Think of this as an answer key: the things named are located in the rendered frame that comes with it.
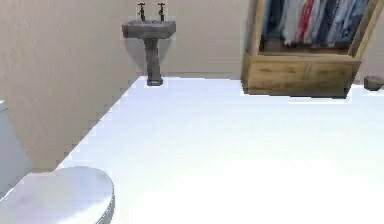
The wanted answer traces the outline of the white toilet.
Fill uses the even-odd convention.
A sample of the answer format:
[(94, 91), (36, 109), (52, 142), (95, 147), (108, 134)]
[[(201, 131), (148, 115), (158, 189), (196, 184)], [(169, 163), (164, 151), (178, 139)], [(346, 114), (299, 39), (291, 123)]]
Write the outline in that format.
[(33, 166), (0, 99), (0, 224), (112, 224), (114, 184), (104, 171)]

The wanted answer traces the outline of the wooden wardrobe with clothes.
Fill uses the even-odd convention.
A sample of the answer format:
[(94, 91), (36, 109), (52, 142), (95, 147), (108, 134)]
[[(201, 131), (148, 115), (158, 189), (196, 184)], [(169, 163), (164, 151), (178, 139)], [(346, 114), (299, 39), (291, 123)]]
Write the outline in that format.
[(382, 12), (384, 0), (250, 0), (244, 92), (346, 97)]

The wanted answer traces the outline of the small grey round object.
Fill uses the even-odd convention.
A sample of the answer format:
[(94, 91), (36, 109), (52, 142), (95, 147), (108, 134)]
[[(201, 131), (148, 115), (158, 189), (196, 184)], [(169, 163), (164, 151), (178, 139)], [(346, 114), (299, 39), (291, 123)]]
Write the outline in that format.
[(384, 86), (384, 79), (378, 76), (366, 76), (364, 88), (369, 91), (379, 91)]

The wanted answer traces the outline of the grey pedestal sink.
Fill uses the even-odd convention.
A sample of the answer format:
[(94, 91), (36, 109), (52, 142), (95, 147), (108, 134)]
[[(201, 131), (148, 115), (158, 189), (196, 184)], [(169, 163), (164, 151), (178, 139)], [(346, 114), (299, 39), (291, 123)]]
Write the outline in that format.
[(175, 21), (161, 20), (131, 20), (121, 25), (123, 37), (139, 39), (145, 47), (147, 64), (147, 85), (161, 86), (161, 76), (158, 41), (168, 39), (176, 33)]

